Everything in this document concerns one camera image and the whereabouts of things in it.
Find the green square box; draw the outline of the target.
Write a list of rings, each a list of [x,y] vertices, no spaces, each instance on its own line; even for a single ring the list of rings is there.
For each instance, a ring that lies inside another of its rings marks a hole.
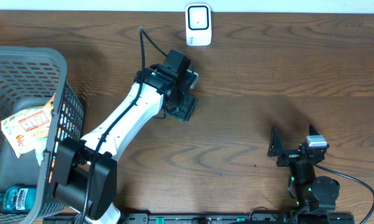
[[[176,112],[172,113],[173,117],[181,122],[188,121],[197,106],[197,102],[198,100],[192,95],[183,95],[182,104],[178,107]]]

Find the yellow snack bag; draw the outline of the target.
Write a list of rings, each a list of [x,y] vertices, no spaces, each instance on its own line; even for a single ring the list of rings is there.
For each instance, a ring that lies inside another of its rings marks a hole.
[[[53,95],[44,106],[21,110],[1,121],[1,131],[16,159],[35,151],[38,162],[43,160],[54,108]]]

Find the teal mouthwash bottle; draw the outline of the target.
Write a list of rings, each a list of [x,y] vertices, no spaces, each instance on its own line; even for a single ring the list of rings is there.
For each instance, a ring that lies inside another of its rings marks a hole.
[[[35,187],[12,186],[5,192],[0,192],[0,213],[28,214],[35,202],[37,189]]]

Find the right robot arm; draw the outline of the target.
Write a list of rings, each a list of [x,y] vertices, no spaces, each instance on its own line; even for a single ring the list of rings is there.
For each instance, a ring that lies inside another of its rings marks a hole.
[[[328,142],[313,125],[309,126],[309,135],[297,149],[283,148],[278,130],[271,128],[267,156],[275,157],[278,167],[290,170],[288,191],[297,203],[297,208],[288,215],[292,223],[330,222],[329,215],[336,209],[340,184],[330,177],[317,176],[314,170],[314,166],[325,159],[328,148]]]

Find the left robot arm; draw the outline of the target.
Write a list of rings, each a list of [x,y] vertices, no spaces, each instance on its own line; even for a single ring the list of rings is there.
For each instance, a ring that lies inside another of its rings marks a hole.
[[[171,50],[162,64],[143,66],[124,101],[80,140],[57,148],[50,193],[78,212],[73,223],[117,223],[114,206],[118,161],[141,128],[160,111],[188,121],[197,100],[189,94],[199,78],[191,60]]]

